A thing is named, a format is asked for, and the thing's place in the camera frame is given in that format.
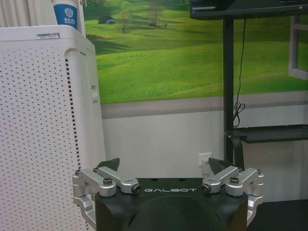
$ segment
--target black monitor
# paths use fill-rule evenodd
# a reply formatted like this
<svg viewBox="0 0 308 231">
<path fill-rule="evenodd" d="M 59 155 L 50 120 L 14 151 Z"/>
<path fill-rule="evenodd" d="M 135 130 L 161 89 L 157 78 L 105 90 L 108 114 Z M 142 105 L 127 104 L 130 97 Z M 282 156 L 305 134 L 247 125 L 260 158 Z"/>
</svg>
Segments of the black monitor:
<svg viewBox="0 0 308 231">
<path fill-rule="evenodd" d="M 308 14 L 308 0 L 190 0 L 191 18 L 254 18 Z"/>
</svg>

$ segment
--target bolt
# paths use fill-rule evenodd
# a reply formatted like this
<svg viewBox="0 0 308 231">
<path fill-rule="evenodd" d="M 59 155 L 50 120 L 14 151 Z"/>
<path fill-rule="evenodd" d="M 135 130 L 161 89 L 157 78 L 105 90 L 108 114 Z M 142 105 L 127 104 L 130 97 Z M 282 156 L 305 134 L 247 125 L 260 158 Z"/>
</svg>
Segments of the bolt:
<svg viewBox="0 0 308 231">
<path fill-rule="evenodd" d="M 111 178 L 104 178 L 103 184 L 104 184 L 105 186 L 112 185 L 112 179 L 111 179 Z"/>
<path fill-rule="evenodd" d="M 131 188 L 131 193 L 132 194 L 138 194 L 141 191 L 141 186 L 138 184 L 135 184 L 132 188 Z"/>
<path fill-rule="evenodd" d="M 239 184 L 240 183 L 240 179 L 238 179 L 237 177 L 231 177 L 230 178 L 230 183 L 231 184 Z"/>
<path fill-rule="evenodd" d="M 201 190 L 206 193 L 209 194 L 211 192 L 211 186 L 209 184 L 203 184 L 201 186 Z"/>
</svg>

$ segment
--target black cable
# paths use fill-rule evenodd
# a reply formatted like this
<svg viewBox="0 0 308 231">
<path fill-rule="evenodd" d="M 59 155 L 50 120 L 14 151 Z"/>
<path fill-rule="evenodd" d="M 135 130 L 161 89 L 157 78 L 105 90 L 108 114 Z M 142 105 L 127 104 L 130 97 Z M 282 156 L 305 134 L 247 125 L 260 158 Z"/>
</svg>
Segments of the black cable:
<svg viewBox="0 0 308 231">
<path fill-rule="evenodd" d="M 243 46 L 242 46 L 242 55 L 241 55 L 241 64 L 240 64 L 240 77 L 239 77 L 239 90 L 237 91 L 236 96 L 236 103 L 234 105 L 234 116 L 233 116 L 233 123 L 235 119 L 237 119 L 237 125 L 233 124 L 234 128 L 237 128 L 240 125 L 240 113 L 245 109 L 246 104 L 239 102 L 239 95 L 242 87 L 242 66 L 243 66 L 243 57 L 244 57 L 244 48 L 245 48 L 245 33 L 246 33 L 246 19 L 244 19 L 244 28 L 243 28 Z"/>
</svg>

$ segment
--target white curtain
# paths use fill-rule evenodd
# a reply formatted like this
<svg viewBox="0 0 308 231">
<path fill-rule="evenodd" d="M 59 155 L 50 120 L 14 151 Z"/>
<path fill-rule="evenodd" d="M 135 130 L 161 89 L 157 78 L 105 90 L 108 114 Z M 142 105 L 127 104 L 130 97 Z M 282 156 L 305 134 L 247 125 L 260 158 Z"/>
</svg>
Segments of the white curtain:
<svg viewBox="0 0 308 231">
<path fill-rule="evenodd" d="M 56 24 L 51 0 L 0 0 L 0 27 Z"/>
</svg>

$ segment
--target electrical socket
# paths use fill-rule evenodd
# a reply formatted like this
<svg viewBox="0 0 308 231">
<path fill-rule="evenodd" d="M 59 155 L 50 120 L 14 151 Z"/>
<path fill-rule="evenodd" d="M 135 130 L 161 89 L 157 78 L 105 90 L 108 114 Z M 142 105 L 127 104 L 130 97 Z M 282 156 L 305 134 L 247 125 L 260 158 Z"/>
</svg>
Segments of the electrical socket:
<svg viewBox="0 0 308 231">
<path fill-rule="evenodd" d="M 198 166 L 202 167 L 204 161 L 208 161 L 208 159 L 212 157 L 212 153 L 198 153 Z"/>
</svg>

